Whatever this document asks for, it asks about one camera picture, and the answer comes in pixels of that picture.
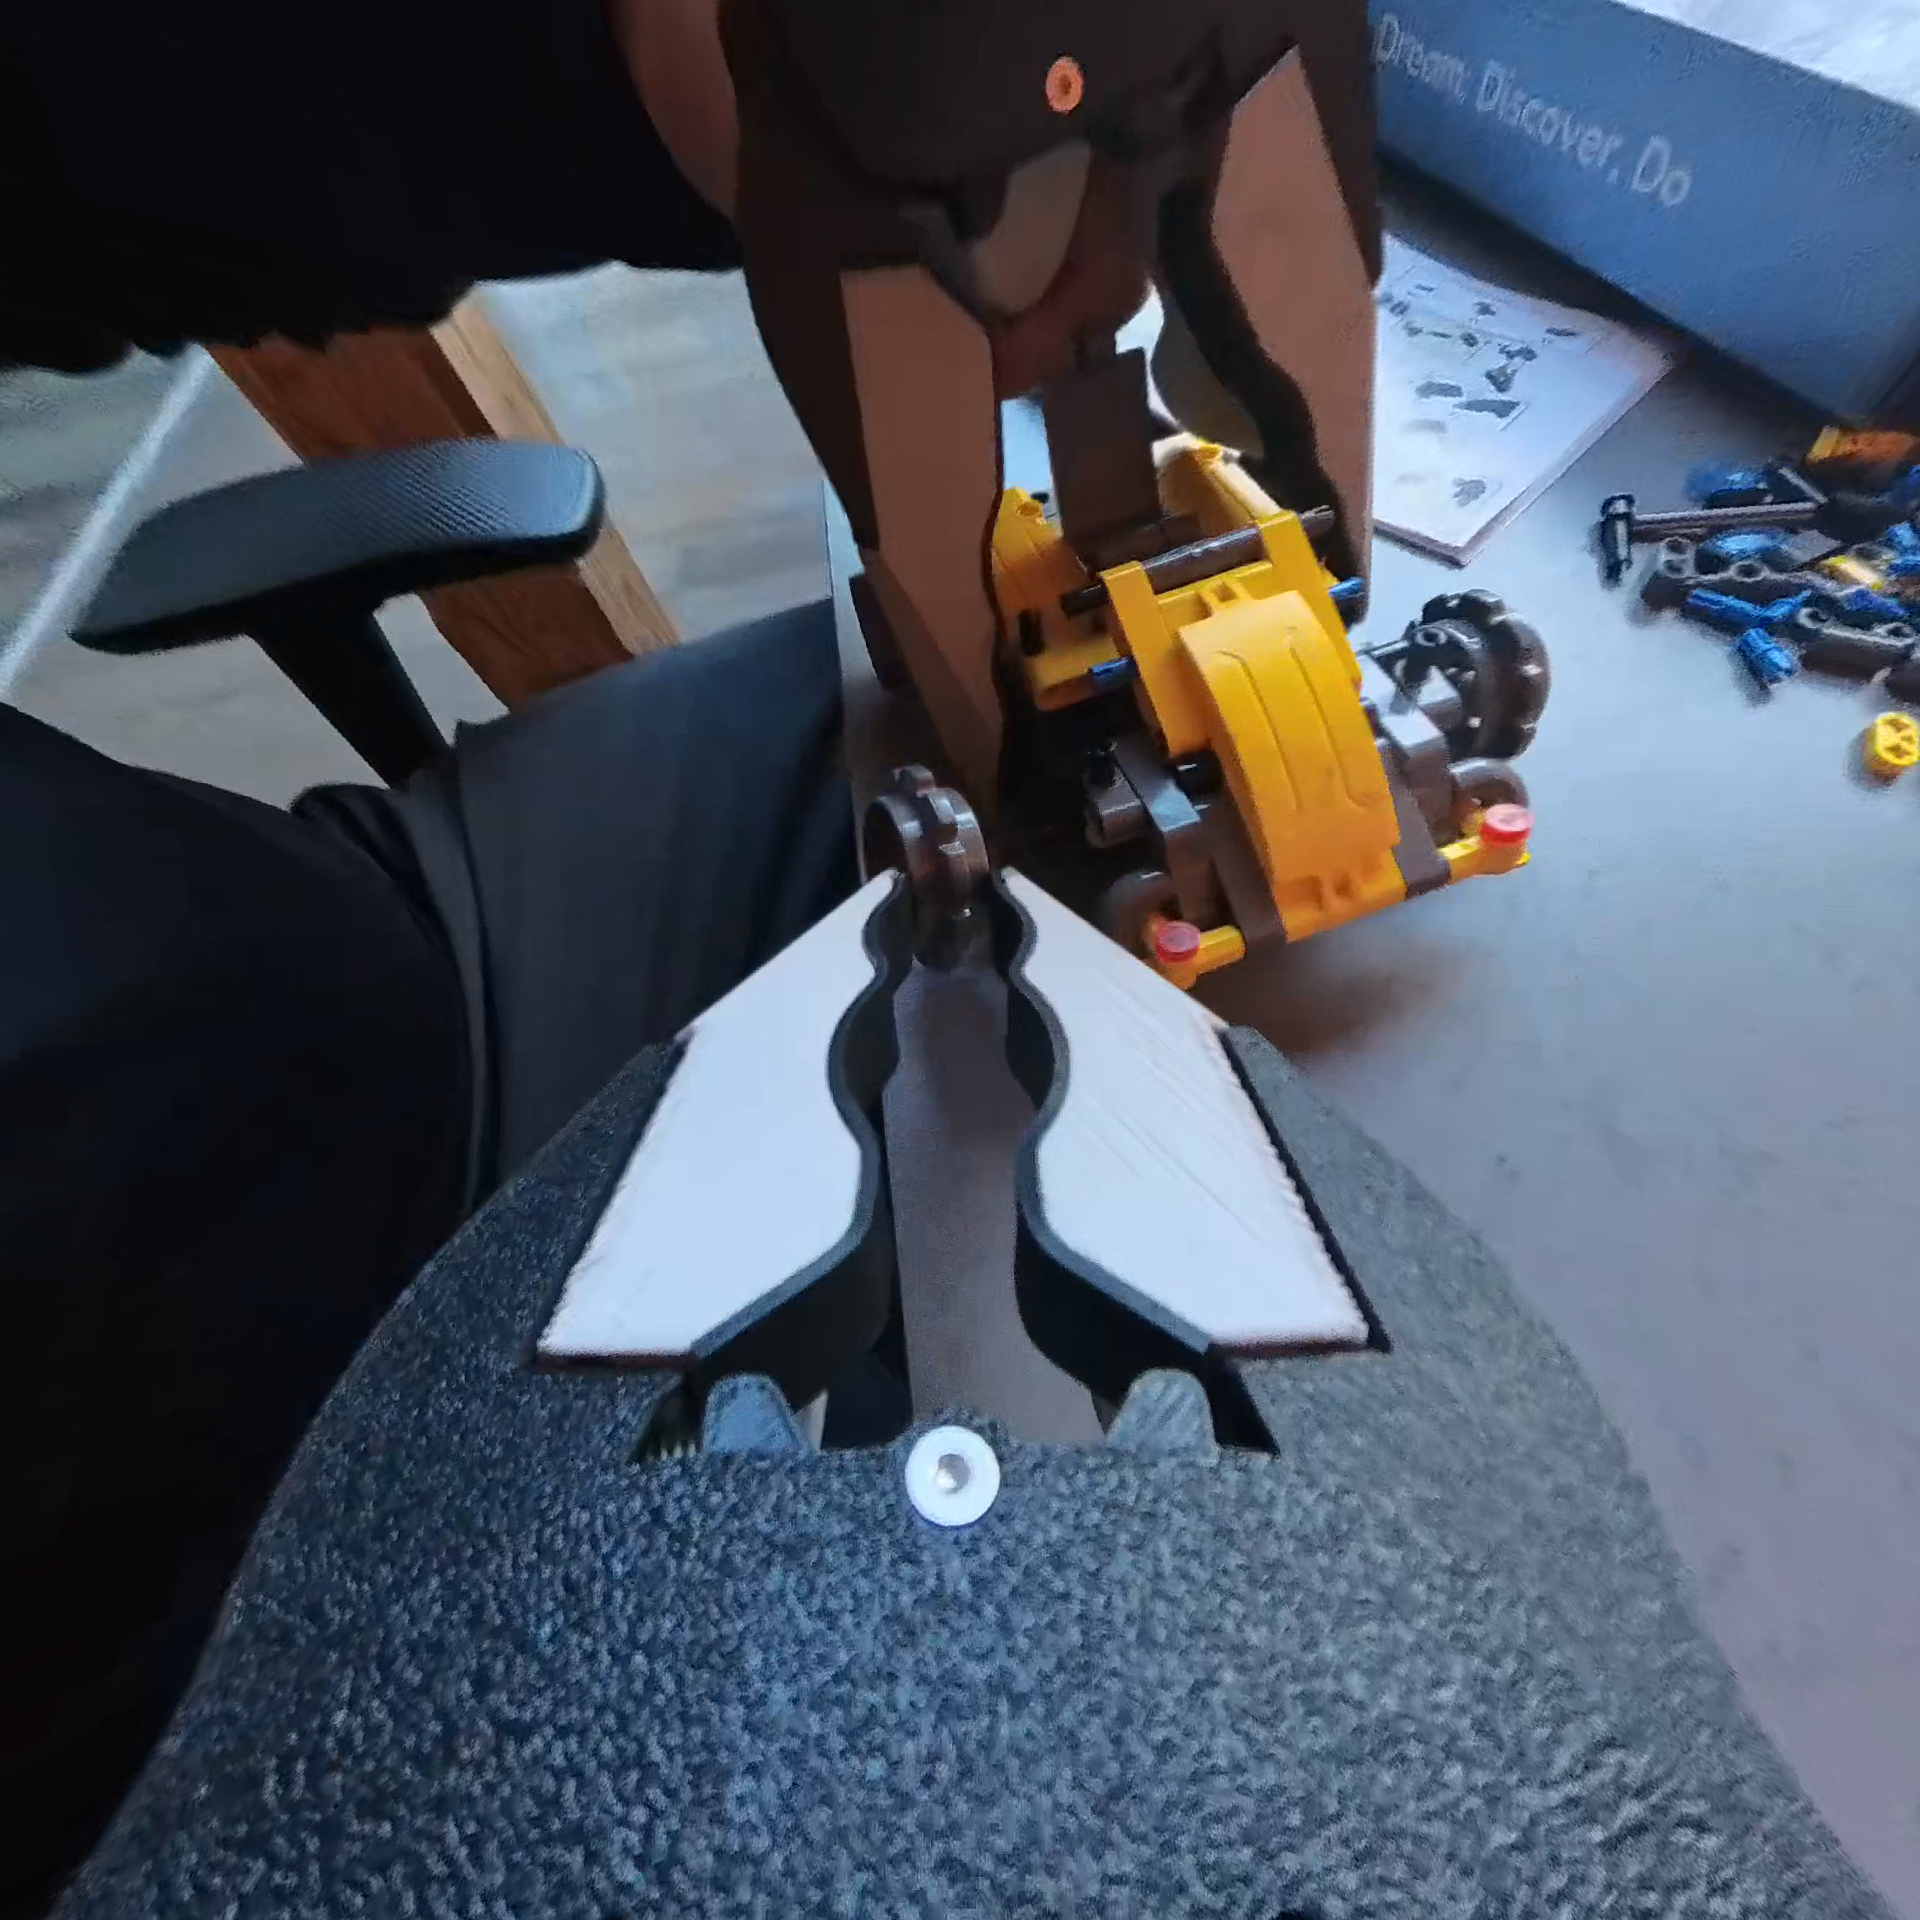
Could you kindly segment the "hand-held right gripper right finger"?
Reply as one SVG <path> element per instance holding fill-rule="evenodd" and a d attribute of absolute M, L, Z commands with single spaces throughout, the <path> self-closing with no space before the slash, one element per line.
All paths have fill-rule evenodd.
<path fill-rule="evenodd" d="M 1036 1104 L 1014 1296 L 1055 1363 L 1229 1363 L 1368 1345 L 1342 1254 L 1229 1031 L 1014 869 L 991 882 L 1006 1056 Z"/>

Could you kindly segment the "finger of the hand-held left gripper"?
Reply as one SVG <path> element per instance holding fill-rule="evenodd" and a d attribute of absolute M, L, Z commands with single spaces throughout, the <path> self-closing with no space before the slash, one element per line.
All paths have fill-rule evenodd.
<path fill-rule="evenodd" d="M 991 803 L 1004 723 L 989 336 L 928 273 L 848 273 L 843 309 L 872 504 L 864 571 L 949 770 Z"/>
<path fill-rule="evenodd" d="M 1291 45 L 1191 145 L 1156 221 L 1168 417 L 1272 502 L 1327 510 L 1323 558 L 1371 579 L 1375 88 L 1359 45 Z"/>

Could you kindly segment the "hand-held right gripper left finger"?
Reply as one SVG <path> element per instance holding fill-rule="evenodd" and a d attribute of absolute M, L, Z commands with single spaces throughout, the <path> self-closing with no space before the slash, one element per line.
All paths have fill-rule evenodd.
<path fill-rule="evenodd" d="M 539 1334 L 551 1363 L 690 1365 L 744 1334 L 855 1229 L 866 1162 L 831 1046 L 882 983 L 896 874 L 679 1035 L 679 1058 Z"/>

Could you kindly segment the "grey toy wheel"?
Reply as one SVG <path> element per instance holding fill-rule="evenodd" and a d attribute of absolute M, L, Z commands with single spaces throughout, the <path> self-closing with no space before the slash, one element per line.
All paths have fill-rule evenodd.
<path fill-rule="evenodd" d="M 903 763 L 861 813 L 860 854 L 869 875 L 903 878 L 918 966 L 942 975 L 971 966 L 991 862 L 970 801 L 930 768 Z"/>

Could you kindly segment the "yellow toy brick car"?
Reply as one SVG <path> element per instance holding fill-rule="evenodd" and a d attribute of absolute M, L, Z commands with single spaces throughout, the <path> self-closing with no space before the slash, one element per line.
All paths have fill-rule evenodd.
<path fill-rule="evenodd" d="M 1050 491 L 1006 488 L 949 553 L 917 509 L 907 579 L 852 579 L 882 683 L 952 689 L 911 589 L 991 614 L 966 635 L 999 699 L 989 814 L 1098 890 L 1091 919 L 1173 986 L 1530 864 L 1514 760 L 1550 690 L 1535 632 L 1486 593 L 1430 600 L 1383 650 L 1334 518 L 1276 504 L 1234 453 L 1166 430 L 1130 350 L 1043 393 Z"/>

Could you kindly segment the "person's left hand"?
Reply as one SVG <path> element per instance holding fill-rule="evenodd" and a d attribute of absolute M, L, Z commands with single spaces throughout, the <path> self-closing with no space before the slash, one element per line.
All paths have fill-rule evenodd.
<path fill-rule="evenodd" d="M 735 90 L 718 2 L 608 2 L 639 104 L 686 181 L 731 217 L 738 178 Z"/>

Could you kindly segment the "white instruction booklet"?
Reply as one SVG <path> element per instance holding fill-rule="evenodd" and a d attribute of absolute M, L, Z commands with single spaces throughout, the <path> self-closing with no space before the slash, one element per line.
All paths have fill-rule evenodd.
<path fill-rule="evenodd" d="M 1676 363 L 1652 333 L 1383 241 L 1374 527 L 1453 568 L 1519 518 Z"/>

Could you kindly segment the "blue cardboard box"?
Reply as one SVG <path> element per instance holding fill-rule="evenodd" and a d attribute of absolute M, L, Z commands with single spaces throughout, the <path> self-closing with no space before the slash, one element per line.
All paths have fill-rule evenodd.
<path fill-rule="evenodd" d="M 1916 430 L 1916 2 L 1379 2 L 1386 154 L 1806 401 Z"/>

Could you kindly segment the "person's black top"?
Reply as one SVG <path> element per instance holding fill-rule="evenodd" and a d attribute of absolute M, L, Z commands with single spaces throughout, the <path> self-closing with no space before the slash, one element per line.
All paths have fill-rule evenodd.
<path fill-rule="evenodd" d="M 491 1126 L 451 758 L 275 808 L 3 735 L 3 1905 L 43 1915 Z"/>

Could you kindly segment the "pile of dark brick pieces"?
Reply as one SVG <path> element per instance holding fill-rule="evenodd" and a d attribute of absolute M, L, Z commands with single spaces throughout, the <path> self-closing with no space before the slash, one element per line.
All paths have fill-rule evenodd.
<path fill-rule="evenodd" d="M 1799 453 L 1702 464 L 1667 512 L 1598 509 L 1599 577 L 1726 638 L 1757 690 L 1796 673 L 1918 704 L 1918 437 L 1829 426 Z"/>

